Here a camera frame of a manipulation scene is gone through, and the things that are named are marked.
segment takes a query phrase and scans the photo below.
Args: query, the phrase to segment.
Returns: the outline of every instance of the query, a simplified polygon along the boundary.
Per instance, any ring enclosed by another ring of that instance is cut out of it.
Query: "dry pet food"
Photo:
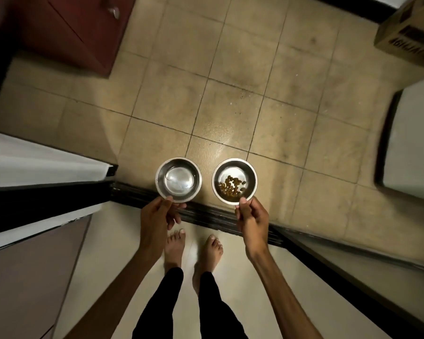
[[[226,196],[238,197],[245,191],[246,188],[241,188],[239,191],[239,185],[246,184],[246,181],[240,181],[236,177],[231,177],[230,175],[227,177],[224,183],[220,183],[221,192]]]

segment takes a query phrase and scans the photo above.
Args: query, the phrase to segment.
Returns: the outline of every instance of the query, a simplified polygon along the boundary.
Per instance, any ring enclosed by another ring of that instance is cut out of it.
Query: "black pants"
[[[171,268],[168,271],[141,313],[133,330],[132,339],[173,337],[173,309],[178,299],[182,280],[181,268]],[[231,308],[221,300],[218,286],[209,272],[201,275],[198,301],[203,339],[248,338]]]

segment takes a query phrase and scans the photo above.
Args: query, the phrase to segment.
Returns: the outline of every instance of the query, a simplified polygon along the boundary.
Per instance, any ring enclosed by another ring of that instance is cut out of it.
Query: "metal bowl rim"
[[[218,193],[217,193],[217,191],[216,191],[216,189],[215,189],[215,184],[214,184],[214,180],[215,180],[215,175],[216,175],[216,172],[218,171],[218,169],[223,165],[223,164],[225,164],[225,163],[227,163],[227,162],[242,162],[242,163],[245,163],[245,164],[247,164],[248,166],[249,166],[249,168],[253,171],[253,173],[254,173],[254,188],[253,188],[253,191],[251,192],[251,194],[249,195],[249,197],[247,198],[248,200],[249,199],[251,199],[253,196],[254,196],[254,194],[256,193],[256,189],[258,188],[258,175],[257,175],[257,173],[256,173],[256,170],[254,170],[254,168],[253,168],[253,165],[251,165],[250,163],[248,163],[245,159],[241,159],[241,158],[228,158],[228,159],[225,159],[225,160],[223,160],[219,165],[217,165],[216,166],[216,168],[215,168],[215,170],[213,171],[213,174],[212,174],[212,190],[213,190],[213,192],[214,192],[214,194],[215,194],[215,196],[220,200],[220,201],[222,201],[222,202],[224,202],[224,203],[226,203],[226,204],[228,204],[228,205],[232,205],[232,206],[237,206],[239,203],[238,202],[231,202],[231,201],[227,201],[227,200],[225,200],[224,198],[222,198]]]
[[[174,203],[184,203],[184,202],[188,202],[191,201],[198,193],[199,190],[201,189],[201,186],[203,184],[203,175],[201,174],[201,170],[199,169],[198,165],[195,164],[195,162],[193,162],[192,160],[185,158],[185,157],[173,157],[170,159],[165,160],[157,169],[157,172],[155,173],[155,187],[157,188],[157,192],[159,193],[160,196],[162,196],[163,198],[167,198],[169,195],[165,195],[164,193],[162,193],[162,191],[159,188],[159,184],[157,183],[157,178],[159,176],[160,170],[162,170],[162,168],[164,167],[165,164],[171,162],[172,160],[175,159],[182,159],[182,160],[186,160],[187,162],[191,163],[195,169],[198,171],[198,175],[199,175],[199,183],[198,183],[198,188],[196,189],[196,191],[192,194],[192,196],[183,199],[183,200],[175,200]]]

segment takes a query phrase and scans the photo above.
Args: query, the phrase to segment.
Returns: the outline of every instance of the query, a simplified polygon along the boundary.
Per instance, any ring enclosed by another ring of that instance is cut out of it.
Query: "forearm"
[[[110,339],[156,259],[138,250],[65,339]]]
[[[267,249],[252,259],[284,339],[321,339]]]

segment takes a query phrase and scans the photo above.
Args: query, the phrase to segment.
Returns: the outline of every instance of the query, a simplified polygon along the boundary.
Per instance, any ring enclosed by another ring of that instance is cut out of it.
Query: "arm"
[[[242,198],[236,206],[237,225],[243,233],[245,249],[264,285],[284,339],[322,339],[270,254],[267,245],[269,215],[253,198]]]
[[[158,197],[141,210],[138,250],[65,339],[112,337],[141,281],[162,255],[167,232],[175,221],[180,223],[179,207],[185,204],[175,205],[170,197]]]

